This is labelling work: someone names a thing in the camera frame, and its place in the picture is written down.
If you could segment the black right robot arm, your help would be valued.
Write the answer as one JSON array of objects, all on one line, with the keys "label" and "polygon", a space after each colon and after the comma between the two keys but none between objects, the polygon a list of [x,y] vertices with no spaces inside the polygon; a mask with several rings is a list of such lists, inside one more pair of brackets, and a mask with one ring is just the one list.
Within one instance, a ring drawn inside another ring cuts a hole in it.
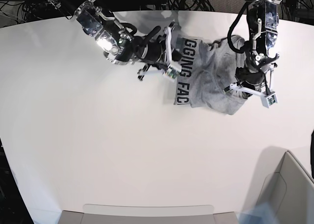
[{"label": "black right robot arm", "polygon": [[172,46],[174,23],[165,28],[156,26],[148,34],[137,36],[137,28],[119,21],[102,0],[46,1],[66,18],[75,18],[111,63],[143,62],[159,70],[180,68],[181,54]]}]

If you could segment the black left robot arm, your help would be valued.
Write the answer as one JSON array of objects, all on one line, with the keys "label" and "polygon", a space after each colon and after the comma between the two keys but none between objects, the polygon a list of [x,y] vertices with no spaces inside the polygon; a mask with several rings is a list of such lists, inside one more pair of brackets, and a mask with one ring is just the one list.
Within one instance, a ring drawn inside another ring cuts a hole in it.
[{"label": "black left robot arm", "polygon": [[[235,71],[236,82],[225,88],[226,92],[235,90],[248,98],[252,95],[261,98],[265,107],[277,103],[272,90],[272,76],[277,67],[279,54],[275,49],[278,38],[278,6],[282,0],[244,0],[245,3],[227,34],[228,45],[237,54],[245,54],[242,67]],[[232,42],[232,33],[241,16],[246,14],[249,40],[240,48]]]}]

